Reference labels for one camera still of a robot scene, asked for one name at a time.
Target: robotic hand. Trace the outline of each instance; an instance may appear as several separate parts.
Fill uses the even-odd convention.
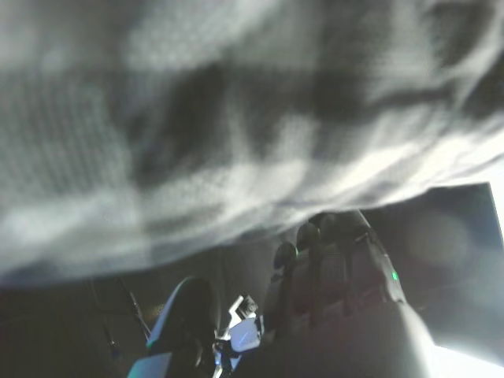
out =
[[[208,282],[184,280],[129,377],[430,377],[433,343],[360,212],[324,213],[276,252],[263,314],[247,295],[217,334]]]

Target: wrinkled cloth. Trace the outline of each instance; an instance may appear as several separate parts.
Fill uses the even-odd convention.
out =
[[[0,285],[168,263],[502,165],[504,3],[5,0]]]

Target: plaid fabric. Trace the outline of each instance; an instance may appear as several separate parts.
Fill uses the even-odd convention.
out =
[[[0,284],[485,180],[501,2],[5,0]]]

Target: gray fabric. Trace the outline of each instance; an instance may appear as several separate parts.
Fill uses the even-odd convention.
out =
[[[0,284],[486,180],[501,2],[5,0]]]

